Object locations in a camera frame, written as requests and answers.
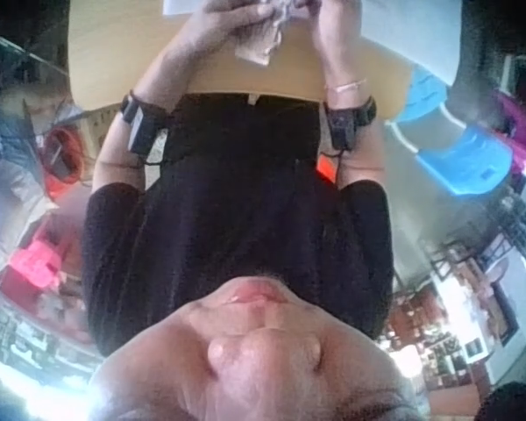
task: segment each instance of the table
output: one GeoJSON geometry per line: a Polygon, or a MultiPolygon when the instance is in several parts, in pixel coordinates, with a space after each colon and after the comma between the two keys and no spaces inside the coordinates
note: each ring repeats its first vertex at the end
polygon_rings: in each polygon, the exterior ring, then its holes
{"type": "MultiPolygon", "coordinates": [[[[119,103],[187,16],[164,18],[161,0],[72,0],[68,65],[72,95],[84,110],[119,103]]],[[[297,20],[268,68],[238,60],[233,46],[210,56],[189,85],[195,93],[253,93],[323,101],[321,65],[309,28],[297,20]]],[[[405,106],[412,65],[363,40],[366,77],[382,118],[405,106]]]]}

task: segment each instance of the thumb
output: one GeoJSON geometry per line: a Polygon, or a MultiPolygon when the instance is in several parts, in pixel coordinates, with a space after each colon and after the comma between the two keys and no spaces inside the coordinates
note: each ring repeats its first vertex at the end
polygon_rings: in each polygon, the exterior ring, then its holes
{"type": "Polygon", "coordinates": [[[224,13],[224,22],[228,29],[236,29],[240,26],[257,24],[258,22],[273,16],[274,7],[271,4],[256,4],[252,6],[238,7],[233,11],[224,13]]]}

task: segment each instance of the gray floor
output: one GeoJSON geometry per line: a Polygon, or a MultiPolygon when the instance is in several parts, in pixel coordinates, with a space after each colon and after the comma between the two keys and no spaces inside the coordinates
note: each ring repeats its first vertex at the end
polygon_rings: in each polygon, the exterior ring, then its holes
{"type": "MultiPolygon", "coordinates": [[[[428,148],[447,147],[462,133],[438,111],[400,128],[417,146],[428,148]]],[[[412,285],[430,271],[419,239],[438,243],[467,222],[483,231],[488,222],[485,205],[501,189],[485,196],[453,196],[426,174],[391,129],[387,128],[385,133],[395,269],[404,283],[412,285]]]]}

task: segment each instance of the white paper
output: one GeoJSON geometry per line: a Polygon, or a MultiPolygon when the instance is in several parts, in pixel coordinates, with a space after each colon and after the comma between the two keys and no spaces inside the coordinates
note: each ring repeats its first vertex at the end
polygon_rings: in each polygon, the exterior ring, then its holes
{"type": "MultiPolygon", "coordinates": [[[[192,13],[202,1],[164,0],[163,13],[192,13]]],[[[447,85],[454,83],[459,64],[461,0],[362,0],[362,6],[363,37],[422,66],[447,85]]]]}

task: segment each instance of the mouth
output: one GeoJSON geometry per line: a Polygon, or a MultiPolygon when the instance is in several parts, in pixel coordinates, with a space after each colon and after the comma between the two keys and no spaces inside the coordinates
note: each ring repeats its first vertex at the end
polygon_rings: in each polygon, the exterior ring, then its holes
{"type": "Polygon", "coordinates": [[[234,290],[227,303],[288,303],[288,300],[272,282],[249,279],[234,290]]]}

